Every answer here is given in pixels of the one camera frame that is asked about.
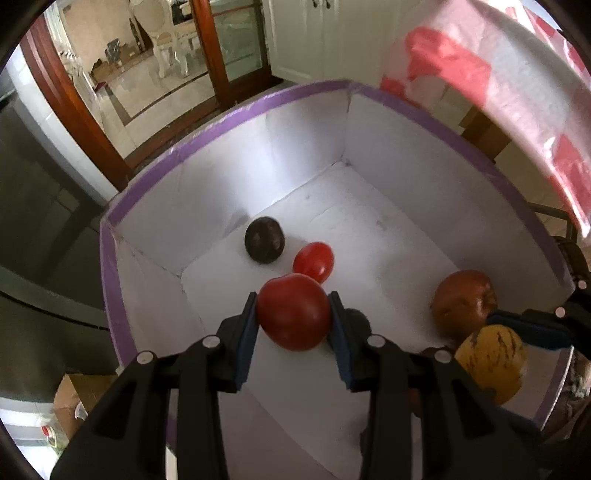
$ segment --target red and white tablecloth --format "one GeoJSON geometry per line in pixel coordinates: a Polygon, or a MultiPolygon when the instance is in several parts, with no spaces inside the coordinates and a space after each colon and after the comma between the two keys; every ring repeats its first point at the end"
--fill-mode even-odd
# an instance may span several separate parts
{"type": "Polygon", "coordinates": [[[432,111],[450,85],[497,123],[591,231],[591,77],[518,0],[424,0],[390,46],[381,88],[432,111]]]}

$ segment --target white chair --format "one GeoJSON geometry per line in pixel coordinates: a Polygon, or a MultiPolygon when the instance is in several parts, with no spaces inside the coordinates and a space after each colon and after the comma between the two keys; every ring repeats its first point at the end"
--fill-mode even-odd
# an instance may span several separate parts
{"type": "Polygon", "coordinates": [[[201,48],[201,44],[199,43],[199,36],[193,19],[175,25],[174,31],[184,51],[190,51],[191,56],[194,57],[197,54],[197,49],[201,48]]]}
{"type": "Polygon", "coordinates": [[[177,31],[173,24],[173,13],[167,0],[131,0],[131,11],[142,28],[152,39],[154,55],[158,61],[158,76],[164,78],[170,66],[164,51],[172,47],[174,58],[181,66],[183,76],[189,74],[187,52],[178,41],[177,31]]]}

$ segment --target cherry tomato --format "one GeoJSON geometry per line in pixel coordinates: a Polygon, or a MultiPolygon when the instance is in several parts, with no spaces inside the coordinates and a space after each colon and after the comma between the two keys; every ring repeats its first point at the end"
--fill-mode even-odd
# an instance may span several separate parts
{"type": "Polygon", "coordinates": [[[318,283],[322,283],[330,277],[334,267],[335,256],[331,247],[322,242],[312,242],[295,256],[292,270],[308,275],[318,283]]]}
{"type": "Polygon", "coordinates": [[[273,278],[256,299],[256,317],[267,335],[288,350],[318,345],[330,330],[330,304],[320,284],[299,273],[273,278]]]}

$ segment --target dark round fruit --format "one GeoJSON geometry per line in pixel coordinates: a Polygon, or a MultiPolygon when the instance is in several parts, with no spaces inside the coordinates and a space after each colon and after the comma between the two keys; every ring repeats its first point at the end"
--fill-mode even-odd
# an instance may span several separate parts
{"type": "Polygon", "coordinates": [[[253,220],[246,229],[244,246],[255,262],[271,263],[283,252],[285,235],[277,220],[271,217],[260,217],[253,220]]]}

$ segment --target screw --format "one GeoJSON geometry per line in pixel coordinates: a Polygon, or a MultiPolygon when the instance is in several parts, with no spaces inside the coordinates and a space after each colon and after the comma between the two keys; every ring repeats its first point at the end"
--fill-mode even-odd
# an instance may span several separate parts
{"type": "Polygon", "coordinates": [[[437,360],[441,364],[448,364],[452,361],[452,355],[447,350],[438,350],[435,352],[435,360],[437,360]]]}
{"type": "Polygon", "coordinates": [[[368,337],[367,343],[369,346],[382,348],[384,345],[386,345],[386,340],[380,335],[371,335],[368,337]]]}
{"type": "Polygon", "coordinates": [[[140,365],[148,365],[152,360],[154,360],[154,354],[146,350],[144,352],[138,353],[138,356],[135,357],[135,359],[140,365]]]}
{"type": "Polygon", "coordinates": [[[205,348],[215,348],[221,343],[221,340],[215,335],[209,335],[203,339],[203,346],[205,348]]]}

